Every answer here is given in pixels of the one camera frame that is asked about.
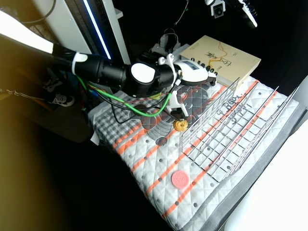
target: wire dish rack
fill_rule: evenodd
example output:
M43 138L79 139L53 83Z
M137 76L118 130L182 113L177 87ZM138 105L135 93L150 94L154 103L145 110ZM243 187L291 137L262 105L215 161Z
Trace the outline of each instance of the wire dish rack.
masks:
M278 87L260 107L254 108L248 104L248 100L258 83L248 93L235 96L237 84L238 80L182 135L182 148L192 150L187 156L217 182L232 175L243 165L298 89L287 97L268 120L264 120L260 115L276 95Z

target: beige box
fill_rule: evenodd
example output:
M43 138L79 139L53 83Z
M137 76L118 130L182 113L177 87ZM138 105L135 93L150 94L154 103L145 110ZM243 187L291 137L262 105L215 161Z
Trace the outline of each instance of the beige box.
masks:
M187 59L194 58L205 66L211 66L218 72L217 81L230 86L237 78L239 84L245 80L259 65L261 59L204 35L181 55Z

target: sneaker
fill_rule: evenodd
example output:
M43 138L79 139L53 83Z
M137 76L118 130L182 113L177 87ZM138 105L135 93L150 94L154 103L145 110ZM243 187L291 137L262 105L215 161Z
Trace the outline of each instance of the sneaker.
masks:
M61 95L60 93L56 93L54 99L52 102L52 104L58 104L61 105L62 107L69 107L72 106L75 102L75 98L73 96L65 96L65 95Z
M53 92L54 89L60 85L62 85L62 82L58 78L49 79L49 81L43 85L43 88L46 89L48 92Z

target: pink round coaster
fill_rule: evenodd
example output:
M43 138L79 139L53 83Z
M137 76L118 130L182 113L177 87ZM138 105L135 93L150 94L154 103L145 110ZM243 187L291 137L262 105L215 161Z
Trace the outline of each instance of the pink round coaster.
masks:
M171 176L171 182L174 187L183 189L188 185L188 175L184 171L176 171Z

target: quilted mat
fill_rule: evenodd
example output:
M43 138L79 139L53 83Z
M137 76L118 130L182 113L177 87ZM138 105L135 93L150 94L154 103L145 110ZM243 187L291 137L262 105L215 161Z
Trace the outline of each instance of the quilted mat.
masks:
M214 87L180 86L178 100L185 103L190 115L189 125L194 124L225 90L226 88L220 84ZM249 77L238 87L233 100L225 103L221 110L199 129L196 137L193 137L185 146L182 143L183 132L174 130L173 119L164 112L154 118L145 118L116 108L118 120L132 118L124 124L118 124L110 105L101 103L89 113L89 120L100 140L112 146L121 156L140 189L172 229L215 230L221 219L239 199L237 196L230 195L234 194L237 188L242 190L238 195L245 193L262 173L262 169L268 163L268 161L261 161L262 157L268 152L269 147L276 143L277 137L281 135L287 122L291 121L290 117L298 110L298 102L291 100L266 134L265 139L249 155L242 167L224 179L232 164L249 145L265 121L286 99L286 96L278 92L269 97L272 92L273 89ZM209 139L214 134L215 125L222 116L248 93L249 99L245 102L244 108L249 111L250 117L248 114L235 116L221 131L224 136L219 138L218 134L215 139ZM140 108L151 106L159 101L159 99L134 99L122 92L118 92L117 96ZM298 120L303 111L304 109L301 109L297 112L298 116L292 121ZM242 131L241 128L246 126L246 121L249 121L256 112L258 112L257 119L253 120L253 126L247 129L249 132L241 135L242 139L234 145L232 152L219 159L219 163L208 170L209 163L212 163L228 143L233 141ZM260 164L263 165L257 170L254 169ZM182 189L176 188L171 181L172 174L178 170L184 171L189 178L188 184ZM250 172L254 172L254 176L250 178L251 182L243 185Z

